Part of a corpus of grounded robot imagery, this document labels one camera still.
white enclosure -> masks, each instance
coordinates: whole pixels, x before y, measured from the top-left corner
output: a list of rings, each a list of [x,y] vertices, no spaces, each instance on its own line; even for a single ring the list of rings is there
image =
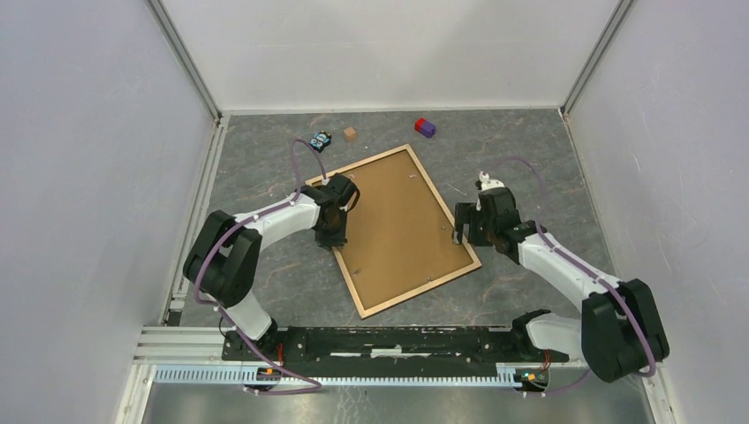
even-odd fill
[[[148,0],[0,6],[2,422],[114,419],[209,162],[201,97],[224,115],[558,108],[583,69],[566,123],[616,272],[654,292],[674,410],[746,420],[748,2],[633,2],[598,44],[629,2],[151,3],[189,55]]]
[[[562,104],[616,0],[165,0],[222,110]]]
[[[0,16],[0,421],[112,422],[212,119],[145,2]]]
[[[571,113],[617,270],[650,284],[685,422],[746,422],[749,4],[637,2]]]

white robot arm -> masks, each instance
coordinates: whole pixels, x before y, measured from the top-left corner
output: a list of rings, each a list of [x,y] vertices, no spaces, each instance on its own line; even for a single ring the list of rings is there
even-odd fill
[[[645,335],[654,360],[669,355],[669,344],[650,289],[640,280],[622,282],[580,259],[534,221],[520,220],[515,197],[501,181],[482,172],[475,203],[458,203],[453,241],[467,226],[468,242],[493,246],[518,265],[543,277],[580,311],[580,319],[563,318],[548,310],[533,311],[513,322],[526,343],[537,349],[584,359],[606,382],[648,365],[647,354],[630,320],[609,289],[616,291]]]
[[[300,194],[263,209],[235,216],[217,210],[203,224],[183,266],[183,275],[195,282],[217,240],[235,224],[248,221],[223,244],[231,250],[213,258],[197,290],[221,305],[248,337],[258,340],[275,325],[250,290],[260,252],[294,232],[307,229],[315,230],[315,241],[320,246],[343,246],[346,217],[358,201],[357,186],[337,174],[325,185],[306,185]]]

blue toy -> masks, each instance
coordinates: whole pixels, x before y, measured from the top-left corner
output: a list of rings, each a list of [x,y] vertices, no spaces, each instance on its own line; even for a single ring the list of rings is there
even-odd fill
[[[332,140],[333,136],[330,135],[330,132],[319,131],[314,134],[314,137],[309,141],[309,145],[312,146],[313,149],[322,153],[324,148],[330,146]]]

aluminum frame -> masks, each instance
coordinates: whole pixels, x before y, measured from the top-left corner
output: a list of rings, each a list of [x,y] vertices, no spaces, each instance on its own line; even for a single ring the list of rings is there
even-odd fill
[[[226,138],[230,118],[231,116],[221,118],[206,149],[205,160],[200,170],[200,179],[193,193],[190,214],[186,220],[185,230],[182,232],[182,239],[178,242],[179,250],[175,253],[171,262],[171,273],[168,281],[170,291],[163,301],[162,323],[169,322],[170,314],[181,313],[185,307],[185,298],[187,297],[189,284],[182,277],[182,264],[187,259],[190,248],[198,237],[200,226],[205,221],[206,214],[208,213],[208,202],[210,201],[213,184],[216,180],[216,171],[221,159],[223,141]]]
[[[128,376],[125,393],[118,409],[117,424],[141,423],[146,411],[146,406],[151,389],[156,381],[169,383],[161,379],[157,380],[157,373],[174,366],[205,366],[207,371],[223,369],[227,372],[236,371],[235,368],[246,367],[252,370],[263,367],[264,363],[259,361],[223,361],[221,352],[223,349],[223,335],[219,329],[202,327],[144,327],[140,335],[138,347],[132,361],[131,371]],[[551,364],[552,368],[584,367],[586,364],[580,361]],[[540,363],[498,363],[497,371],[515,368],[540,367]],[[338,382],[336,385],[357,385],[350,382]],[[377,382],[379,386],[403,386],[407,385],[397,379],[391,382]],[[444,381],[435,382],[434,385],[452,385],[460,387],[486,385],[484,382]],[[677,407],[671,402],[669,394],[673,391],[670,384],[668,370],[662,364],[658,367],[658,373],[653,378],[644,381],[646,396],[656,424],[677,424],[682,422],[677,416]]]
[[[156,23],[162,29],[164,37],[167,39],[167,42],[169,42],[171,49],[174,51],[175,56],[177,56],[179,64],[182,65],[182,68],[185,70],[185,73],[190,79],[190,82],[193,84],[193,87],[195,87],[195,90],[198,92],[198,96],[203,102],[203,105],[206,107],[206,110],[213,117],[213,119],[221,119],[222,112],[220,109],[218,109],[218,105],[216,104],[213,95],[211,95],[210,91],[208,90],[206,81],[200,75],[198,67],[195,65],[193,58],[190,56],[190,52],[187,51],[185,42],[182,41],[182,37],[179,35],[177,28],[174,26],[174,22],[171,20],[171,17],[169,16],[169,13],[167,12],[162,0],[146,0],[146,4],[154,14]]]
[[[611,41],[617,34],[619,27],[622,25],[622,22],[627,17],[627,13],[629,13],[634,3],[635,0],[619,0],[617,7],[609,18],[609,22],[606,23],[603,32],[598,37],[598,41],[595,43],[593,51],[590,52],[590,56],[587,58],[585,65],[583,65],[583,69],[580,71],[577,79],[575,79],[575,83],[572,84],[570,93],[567,95],[567,98],[564,99],[564,103],[562,103],[562,106],[559,108],[559,111],[563,115],[570,113],[570,110],[575,106],[575,103],[580,98],[587,82],[590,80],[593,72],[601,62],[601,58],[604,53],[606,53]]]

brown backing board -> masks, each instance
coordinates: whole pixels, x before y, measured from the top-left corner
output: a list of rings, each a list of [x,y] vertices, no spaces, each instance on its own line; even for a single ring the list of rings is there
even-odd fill
[[[411,146],[329,174],[339,173],[361,191],[348,216],[348,243],[334,255],[362,318],[481,266],[470,245],[452,244],[453,216]]]

